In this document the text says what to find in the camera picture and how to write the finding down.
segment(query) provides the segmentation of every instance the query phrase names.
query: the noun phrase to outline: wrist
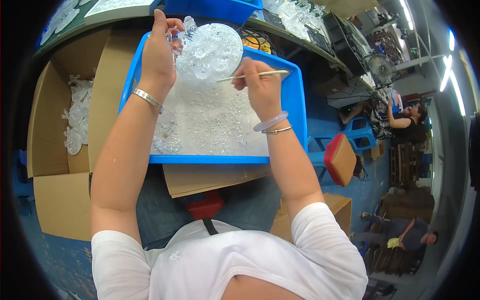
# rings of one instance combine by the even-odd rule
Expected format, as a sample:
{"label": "wrist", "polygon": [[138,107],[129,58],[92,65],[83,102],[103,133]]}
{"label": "wrist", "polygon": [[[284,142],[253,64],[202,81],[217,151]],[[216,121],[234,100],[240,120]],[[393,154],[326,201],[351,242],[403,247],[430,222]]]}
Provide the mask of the wrist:
{"label": "wrist", "polygon": [[257,112],[257,116],[261,122],[266,122],[282,113],[282,108],[278,107],[264,112]]}
{"label": "wrist", "polygon": [[268,127],[265,130],[266,131],[280,130],[280,129],[287,128],[288,126],[291,126],[290,122],[287,119],[285,119],[285,120],[281,120],[280,122],[278,122],[275,125],[272,125],[272,126]]}
{"label": "wrist", "polygon": [[165,98],[167,97],[170,87],[167,87],[165,84],[159,82],[150,82],[150,81],[142,81],[137,85],[137,88],[146,92],[160,104],[163,105],[165,102]]}

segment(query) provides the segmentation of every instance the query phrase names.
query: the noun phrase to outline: pink bangle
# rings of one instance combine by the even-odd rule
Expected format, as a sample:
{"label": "pink bangle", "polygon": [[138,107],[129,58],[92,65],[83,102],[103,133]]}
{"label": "pink bangle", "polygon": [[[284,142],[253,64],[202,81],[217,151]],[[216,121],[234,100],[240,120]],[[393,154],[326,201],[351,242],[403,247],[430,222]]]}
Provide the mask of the pink bangle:
{"label": "pink bangle", "polygon": [[255,127],[253,128],[253,131],[260,132],[262,130],[265,130],[277,123],[280,123],[281,121],[285,120],[287,117],[288,117],[288,112],[282,111],[278,116],[275,116],[268,121],[260,122],[257,125],[255,125]]}

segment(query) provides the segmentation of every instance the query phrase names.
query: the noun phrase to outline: blue crate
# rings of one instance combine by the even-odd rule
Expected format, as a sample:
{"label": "blue crate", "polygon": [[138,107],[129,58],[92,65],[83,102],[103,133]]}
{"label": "blue crate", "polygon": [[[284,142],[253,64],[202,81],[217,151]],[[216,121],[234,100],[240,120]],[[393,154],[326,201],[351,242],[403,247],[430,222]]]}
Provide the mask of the blue crate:
{"label": "blue crate", "polygon": [[167,0],[165,14],[211,17],[245,23],[254,11],[264,8],[262,0]]}
{"label": "blue crate", "polygon": [[[120,100],[119,114],[132,93],[133,79],[140,81],[142,73],[142,51],[146,33],[135,52],[130,69],[128,70],[125,86],[123,87]],[[284,59],[271,54],[261,52],[249,47],[243,47],[243,56],[253,60],[261,60],[271,66],[292,70],[292,73],[282,81],[281,103],[283,110],[288,111],[288,120],[293,131],[297,135],[300,144],[307,150],[307,117],[305,113],[305,97],[303,94],[303,81],[300,68]],[[151,154],[151,164],[268,164],[270,159],[267,156],[207,156],[207,155],[162,155]]]}

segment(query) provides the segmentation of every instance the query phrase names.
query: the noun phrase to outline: white t-shirt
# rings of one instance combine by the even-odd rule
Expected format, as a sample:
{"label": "white t-shirt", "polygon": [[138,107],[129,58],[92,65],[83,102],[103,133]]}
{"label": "white t-shirt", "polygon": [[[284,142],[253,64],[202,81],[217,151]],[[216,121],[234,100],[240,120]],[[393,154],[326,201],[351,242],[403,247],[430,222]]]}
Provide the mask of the white t-shirt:
{"label": "white t-shirt", "polygon": [[357,248],[324,203],[293,220],[293,244],[267,232],[212,220],[210,236],[198,220],[182,227],[163,249],[144,251],[112,230],[92,238],[92,271],[100,300],[219,300],[230,279],[247,275],[304,299],[361,299],[368,277]]}

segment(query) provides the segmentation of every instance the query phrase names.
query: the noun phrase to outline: fluorescent light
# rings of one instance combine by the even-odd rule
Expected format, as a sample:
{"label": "fluorescent light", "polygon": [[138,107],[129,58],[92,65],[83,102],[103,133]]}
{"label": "fluorescent light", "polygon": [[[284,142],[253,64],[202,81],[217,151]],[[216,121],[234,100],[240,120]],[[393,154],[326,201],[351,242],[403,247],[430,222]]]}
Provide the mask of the fluorescent light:
{"label": "fluorescent light", "polygon": [[453,49],[455,49],[455,37],[452,30],[450,30],[450,51],[453,51]]}
{"label": "fluorescent light", "polygon": [[450,54],[448,58],[444,56],[444,64],[445,64],[445,75],[442,83],[440,84],[440,92],[443,92],[448,81],[448,77],[450,77],[450,70],[452,69],[452,55]]}
{"label": "fluorescent light", "polygon": [[453,88],[455,89],[456,99],[458,100],[458,106],[460,107],[460,113],[462,116],[465,116],[465,107],[463,106],[462,94],[460,93],[460,87],[458,87],[458,82],[456,81],[453,70],[450,70],[450,79],[452,80]]}
{"label": "fluorescent light", "polygon": [[410,12],[408,11],[407,4],[405,3],[405,0],[400,0],[400,5],[403,7],[403,12],[405,13],[405,17],[407,18],[408,27],[410,28],[410,30],[413,30],[412,18],[410,16]]}

